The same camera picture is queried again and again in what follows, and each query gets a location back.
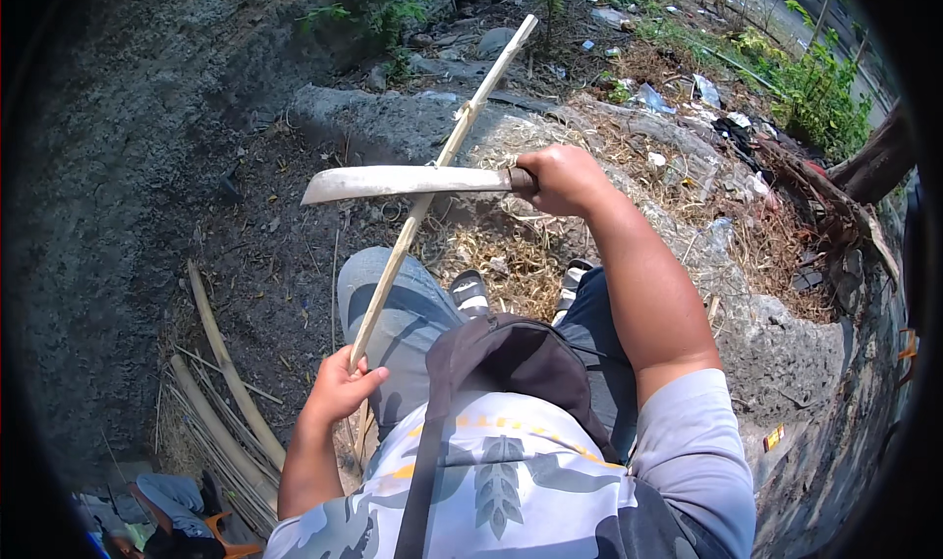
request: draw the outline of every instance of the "jeans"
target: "jeans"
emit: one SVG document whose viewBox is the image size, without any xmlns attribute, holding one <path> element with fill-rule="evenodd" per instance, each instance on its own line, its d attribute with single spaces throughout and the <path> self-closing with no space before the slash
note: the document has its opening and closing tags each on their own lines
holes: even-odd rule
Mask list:
<svg viewBox="0 0 943 559">
<path fill-rule="evenodd" d="M 203 512 L 203 498 L 196 482 L 190 477 L 148 473 L 135 480 L 140 493 L 164 511 L 173 528 L 187 536 L 212 538 L 213 531 L 194 512 Z"/>
<path fill-rule="evenodd" d="M 389 254 L 389 248 L 362 250 L 337 275 L 337 306 L 348 344 L 357 337 Z M 367 344 L 370 368 L 390 369 L 387 381 L 370 397 L 381 441 L 428 401 L 425 353 L 442 333 L 466 321 L 429 271 L 407 256 Z M 556 329 L 572 346 L 605 355 L 575 350 L 589 376 L 592 409 L 607 427 L 619 459 L 626 461 L 638 421 L 636 379 L 616 336 L 601 267 L 583 275 L 576 299 Z"/>
</svg>

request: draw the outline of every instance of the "blue jeans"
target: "blue jeans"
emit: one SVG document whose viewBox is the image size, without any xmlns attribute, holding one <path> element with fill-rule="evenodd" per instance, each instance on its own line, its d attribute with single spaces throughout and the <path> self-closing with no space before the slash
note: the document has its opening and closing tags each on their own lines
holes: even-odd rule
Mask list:
<svg viewBox="0 0 943 559">
<path fill-rule="evenodd" d="M 337 306 L 344 339 L 353 344 L 360 322 L 389 259 L 389 248 L 367 248 L 351 256 L 337 275 Z M 397 423 L 429 399 L 425 353 L 442 333 L 468 321 L 429 271 L 413 257 L 403 263 L 370 342 L 370 368 L 386 366 L 389 379 L 371 395 L 382 441 Z M 636 378 L 616 336 L 606 275 L 587 271 L 576 300 L 557 326 L 576 350 L 589 376 L 592 409 L 609 430 L 612 446 L 626 460 L 636 436 Z"/>
</svg>

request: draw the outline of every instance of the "person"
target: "person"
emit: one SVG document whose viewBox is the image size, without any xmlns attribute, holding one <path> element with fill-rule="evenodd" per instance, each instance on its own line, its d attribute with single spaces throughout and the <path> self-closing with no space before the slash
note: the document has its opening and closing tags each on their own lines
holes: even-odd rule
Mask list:
<svg viewBox="0 0 943 559">
<path fill-rule="evenodd" d="M 536 176 L 539 191 L 525 197 L 536 208 L 585 220 L 603 266 L 582 275 L 550 328 L 507 314 L 469 320 L 408 258 L 354 373 L 350 346 L 321 364 L 291 437 L 266 559 L 749 556 L 752 478 L 686 270 L 587 152 L 554 145 L 518 166 Z M 340 270 L 348 343 L 388 256 L 366 249 Z M 494 337 L 502 328 L 517 338 Z M 488 352 L 470 335 L 491 340 Z M 580 374 L 560 382 L 570 353 Z M 455 390 L 450 373 L 473 356 L 509 383 Z M 526 380 L 515 382 L 519 371 Z M 345 497 L 332 427 L 365 398 L 380 444 Z M 430 451 L 434 477 L 420 470 Z"/>
<path fill-rule="evenodd" d="M 147 473 L 138 475 L 127 489 L 158 520 L 158 527 L 139 551 L 126 537 L 111 533 L 103 538 L 113 559 L 222 559 L 222 543 L 197 513 L 213 516 L 221 511 L 216 485 L 203 472 L 203 487 L 190 477 Z"/>
</svg>

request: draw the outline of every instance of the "gray t-shirt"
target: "gray t-shirt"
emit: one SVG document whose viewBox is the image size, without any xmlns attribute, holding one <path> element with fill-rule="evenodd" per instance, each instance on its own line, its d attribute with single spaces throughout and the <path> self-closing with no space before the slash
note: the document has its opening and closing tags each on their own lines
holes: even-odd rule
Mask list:
<svg viewBox="0 0 943 559">
<path fill-rule="evenodd" d="M 424 414 L 390 432 L 357 492 L 282 521 L 265 558 L 392 556 Z M 645 403 L 630 470 L 605 463 L 547 401 L 466 392 L 452 418 L 428 557 L 749 556 L 752 478 L 720 370 L 690 373 Z"/>
</svg>

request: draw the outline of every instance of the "soil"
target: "soil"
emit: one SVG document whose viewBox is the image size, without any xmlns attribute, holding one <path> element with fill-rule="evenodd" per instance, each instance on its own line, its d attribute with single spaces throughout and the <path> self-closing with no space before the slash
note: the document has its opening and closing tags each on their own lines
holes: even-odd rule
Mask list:
<svg viewBox="0 0 943 559">
<path fill-rule="evenodd" d="M 31 116 L 19 124 L 13 158 L 37 167 L 12 183 L 30 192 L 4 204 L 4 303 L 26 327 L 12 347 L 27 363 L 40 425 L 69 485 L 98 479 L 111 462 L 100 430 L 119 460 L 153 452 L 150 430 L 166 364 L 159 353 L 169 346 L 159 342 L 161 330 L 176 323 L 168 333 L 173 340 L 210 353 L 180 282 L 187 258 L 204 273 L 242 379 L 283 401 L 254 398 L 287 445 L 317 365 L 343 343 L 332 322 L 336 267 L 363 248 L 392 245 L 407 211 L 405 199 L 302 209 L 307 181 L 323 168 L 435 157 L 452 130 L 452 112 L 483 78 L 475 70 L 401 77 L 382 95 L 319 87 L 360 85 L 382 58 L 351 56 L 345 51 L 354 47 L 351 34 L 295 36 L 294 19 L 317 1 L 91 0 L 77 11 L 80 21 L 65 23 L 34 79 Z M 681 0 L 677 6 L 685 8 Z M 469 11 L 476 22 L 450 20 L 430 31 L 481 34 L 513 27 L 528 11 L 539 12 L 530 2 L 478 0 Z M 680 62 L 668 61 L 665 50 L 590 25 L 584 0 L 571 0 L 566 12 L 572 20 L 560 22 L 567 29 L 558 36 L 563 51 L 542 56 L 533 48 L 534 60 L 524 56 L 504 87 L 566 105 L 569 117 L 492 103 L 456 164 L 501 168 L 508 156 L 559 141 L 597 153 L 614 184 L 684 261 L 705 303 L 721 297 L 713 327 L 754 473 L 756 553 L 811 552 L 866 487 L 884 429 L 898 413 L 896 398 L 905 398 L 892 390 L 902 299 L 870 265 L 849 281 L 858 307 L 839 312 L 839 322 L 794 315 L 784 292 L 758 294 L 739 252 L 699 239 L 701 220 L 717 213 L 682 217 L 695 190 L 666 199 L 643 173 L 650 151 L 715 156 L 719 176 L 730 181 L 741 180 L 745 166 L 675 120 L 634 109 L 607 112 L 578 96 L 595 89 L 608 67 L 618 77 L 650 82 L 679 105 L 682 92 L 664 81 L 698 67 L 684 53 Z M 615 62 L 581 56 L 589 33 L 597 45 L 631 52 Z M 73 55 L 75 41 L 82 47 Z M 422 52 L 433 60 L 439 53 Z M 345 71 L 360 59 L 359 70 Z M 551 62 L 566 62 L 567 81 L 553 75 Z M 309 81 L 315 85 L 305 86 Z M 732 106 L 751 116 L 766 111 L 766 99 L 742 84 L 723 85 Z M 411 96 L 425 90 L 456 99 Z M 596 129 L 601 115 L 608 125 Z M 233 166 L 244 196 L 236 205 L 219 185 Z M 14 219 L 22 222 L 17 228 L 8 224 Z M 886 222 L 892 241 L 900 236 L 899 219 Z M 486 269 L 486 260 L 503 253 L 514 274 L 486 274 L 492 306 L 536 317 L 552 313 L 562 265 L 577 255 L 595 257 L 579 220 L 541 217 L 496 195 L 437 199 L 418 236 L 413 253 L 443 285 L 458 270 Z M 470 242 L 490 251 L 459 250 Z M 826 268 L 841 278 L 852 274 L 841 259 Z M 222 379 L 213 380 L 225 393 Z M 784 442 L 763 453 L 762 437 L 781 422 Z M 338 433 L 350 489 L 345 442 Z"/>
</svg>

